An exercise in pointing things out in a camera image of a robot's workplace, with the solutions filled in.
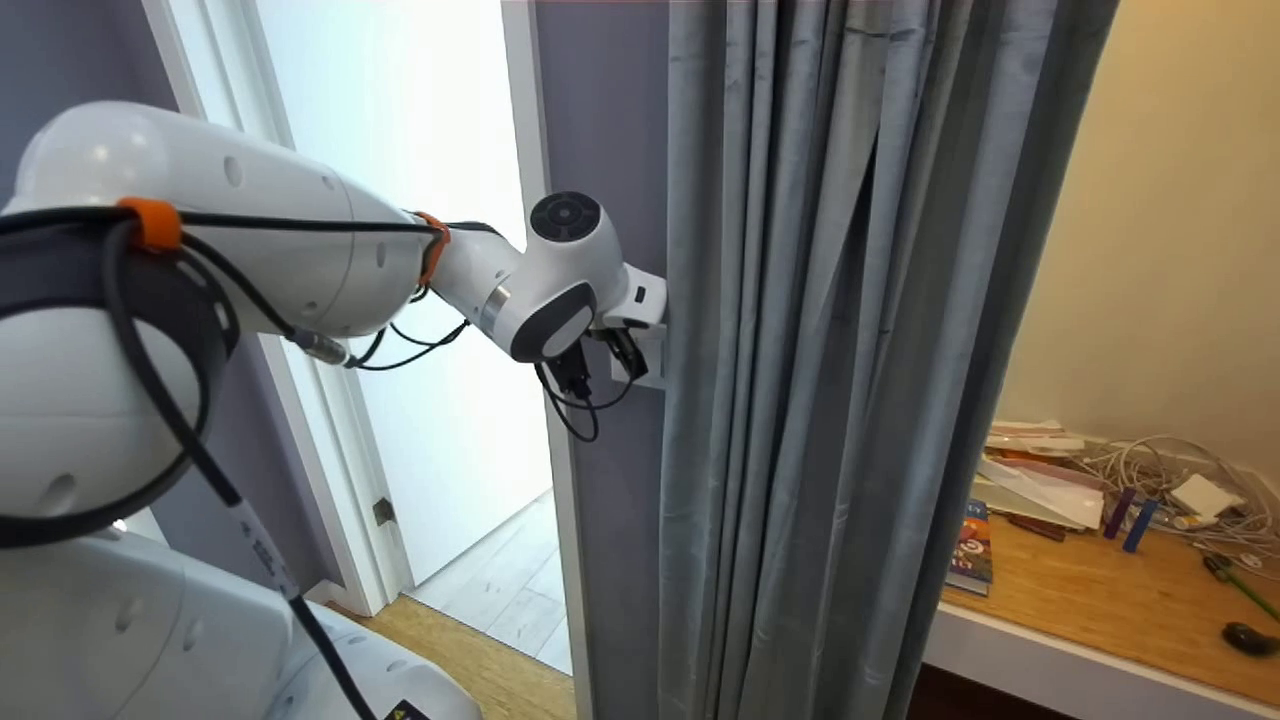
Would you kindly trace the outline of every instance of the wall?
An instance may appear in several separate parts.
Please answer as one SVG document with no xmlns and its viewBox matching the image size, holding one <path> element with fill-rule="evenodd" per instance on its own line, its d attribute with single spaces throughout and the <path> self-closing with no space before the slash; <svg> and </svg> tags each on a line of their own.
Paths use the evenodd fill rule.
<svg viewBox="0 0 1280 720">
<path fill-rule="evenodd" d="M 0 0 L 0 204 L 14 198 L 14 173 L 31 133 L 67 104 L 143 101 L 174 110 L 139 0 Z M 313 526 L 313 508 L 297 491 L 297 462 L 279 436 L 279 410 L 264 398 L 264 364 L 256 350 L 234 361 L 211 428 L 211 453 L 228 463 L 246 496 L 277 527 L 279 552 L 301 579 L 331 568 L 328 544 Z M 156 506 L 156 519 L 174 547 L 264 579 L 238 526 L 222 512 L 203 480 L 194 471 Z"/>
<path fill-rule="evenodd" d="M 668 9 L 537 3 L 551 190 L 592 191 L 624 256 L 665 272 Z M 606 720 L 657 717 L 660 392 L 638 389 L 578 443 L 592 697 Z"/>
<path fill-rule="evenodd" d="M 1001 417 L 1280 475 L 1280 3 L 1126 0 Z"/>
</svg>

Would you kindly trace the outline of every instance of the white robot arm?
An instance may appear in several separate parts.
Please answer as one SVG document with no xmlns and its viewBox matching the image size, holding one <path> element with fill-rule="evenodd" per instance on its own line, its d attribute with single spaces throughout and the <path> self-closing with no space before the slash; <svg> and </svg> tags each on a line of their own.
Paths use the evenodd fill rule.
<svg viewBox="0 0 1280 720">
<path fill-rule="evenodd" d="M 234 321 L 247 332 L 286 332 L 320 361 L 344 361 L 344 336 L 377 332 L 410 296 L 436 294 L 511 361 L 551 361 L 592 326 L 657 326 L 665 313 L 665 282 L 628 268 L 610 212 L 578 191 L 537 204 L 529 251 L 515 251 L 484 226 L 424 227 L 320 165 L 159 110 L 83 104 L 56 115 L 29 146 L 15 202 L 0 212 L 0 574 L 24 574 L 36 588 L 22 591 L 3 579 L 0 612 L 43 619 L 41 609 L 117 612 L 117 633 L 143 630 L 150 639 L 112 643 L 139 652 L 127 666 L 90 652 L 76 671 L 108 668 L 117 701 L 61 704 L 67 717 L 83 717 L 83 707 L 90 717 L 185 707 L 202 692 L 194 675 L 180 679 L 195 671 L 195 666 L 185 668 L 185 652 L 202 643 L 202 633 L 252 619 L 277 630 L 277 636 L 256 633 L 261 647 L 273 652 L 297 633 L 279 624 L 279 600 L 264 600 L 238 579 L 167 568 L 150 552 L 123 552 L 120 559 L 120 547 L 76 542 L 150 506 L 185 462 L 176 436 L 154 413 L 136 364 L 120 357 L 120 328 L 112 332 L 104 313 L 112 272 L 104 272 L 100 249 L 104 234 L 127 219 L 117 210 L 123 198 L 165 202 L 185 234 L 224 262 L 203 268 L 195 256 L 127 251 L 131 282 L 127 294 L 117 289 L 117 309 L 127 309 L 150 364 L 194 428 L 203 424 Z M 76 586 L 41 574 L 50 566 L 67 568 Z M 112 604 L 108 612 L 93 612 L 97 600 L 83 600 L 90 568 L 104 574 L 93 586 L 112 588 L 100 597 Z M 131 568 L 143 586 L 131 591 L 131 579 L 108 579 L 108 568 Z M 189 597 L 167 591 L 185 600 L 165 600 L 154 612 L 143 597 L 156 591 L 156 579 L 185 586 Z M 61 630 L 29 633 L 24 647 L 0 647 L 0 668 L 31 652 L 41 668 L 29 671 L 56 671 L 61 647 L 41 639 L 76 643 Z M 264 701 L 238 707 L 290 717 L 279 712 L 279 690 L 301 684 L 297 671 L 279 668 L 246 692 Z M 41 707 L 50 690 L 9 684 L 0 717 Z M 215 692 L 209 701 L 203 717 L 224 717 Z"/>
</svg>

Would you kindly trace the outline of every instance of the wooden desk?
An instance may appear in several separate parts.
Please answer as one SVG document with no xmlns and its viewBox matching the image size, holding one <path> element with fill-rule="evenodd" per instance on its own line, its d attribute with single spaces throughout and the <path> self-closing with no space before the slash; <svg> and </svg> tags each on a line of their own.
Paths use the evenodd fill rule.
<svg viewBox="0 0 1280 720">
<path fill-rule="evenodd" d="M 1174 536 L 1148 536 L 1136 557 L 1122 552 L 1102 536 L 1067 536 L 1065 544 L 1042 542 L 1019 534 L 1003 519 L 994 519 L 994 552 L 995 552 L 995 586 L 994 597 L 969 597 L 950 588 L 944 609 L 936 619 L 936 636 L 927 660 L 950 666 L 950 671 L 1001 684 L 1003 692 L 1028 697 L 1017 690 L 1017 668 L 1023 660 L 977 658 L 972 630 L 987 624 L 994 633 L 1023 636 L 1028 643 L 1044 643 L 1052 652 L 1077 652 L 1088 666 L 1073 668 L 1102 668 L 1107 684 L 1118 671 L 1118 692 L 1139 684 L 1139 697 L 1161 697 L 1156 690 L 1169 684 L 1185 697 L 1204 697 L 1204 707 L 1225 707 L 1235 717 L 1280 717 L 1280 658 L 1247 660 L 1220 639 L 1227 619 L 1244 619 L 1262 633 L 1280 633 L 1257 604 L 1247 604 L 1235 588 L 1217 586 L 1193 547 Z M 1257 586 L 1265 597 L 1280 600 L 1280 586 Z M 1057 697 L 1077 692 L 1106 692 L 1095 679 L 1073 675 L 1042 675 L 1038 684 L 1088 684 L 1088 690 L 1061 690 Z M 1106 717 L 1095 697 L 1082 697 L 1077 707 Z"/>
</svg>

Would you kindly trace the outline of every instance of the desk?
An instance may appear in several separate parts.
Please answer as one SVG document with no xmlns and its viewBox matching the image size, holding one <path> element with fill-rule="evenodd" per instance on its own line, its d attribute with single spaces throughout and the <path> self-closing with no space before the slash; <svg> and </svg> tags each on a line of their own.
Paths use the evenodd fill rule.
<svg viewBox="0 0 1280 720">
<path fill-rule="evenodd" d="M 1067 717 L 1280 717 L 1280 658 L 1247 660 L 1227 619 L 1280 633 L 1193 547 L 1148 536 L 1042 542 L 994 519 L 994 597 L 950 588 L 925 660 Z"/>
</svg>

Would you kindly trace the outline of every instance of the white door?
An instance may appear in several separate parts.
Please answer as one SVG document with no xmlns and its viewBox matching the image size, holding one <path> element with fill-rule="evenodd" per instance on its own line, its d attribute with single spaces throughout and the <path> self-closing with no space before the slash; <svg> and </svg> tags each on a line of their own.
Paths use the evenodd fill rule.
<svg viewBox="0 0 1280 720">
<path fill-rule="evenodd" d="M 525 249 L 511 84 L 499 3 L 261 0 L 291 146 L 399 210 L 488 219 Z M 399 328 L 443 336 L 459 317 L 412 306 Z M 412 343 L 383 342 L 379 361 Z M 362 378 L 363 410 L 419 586 L 551 490 L 534 369 L 476 328 L 443 352 Z"/>
</svg>

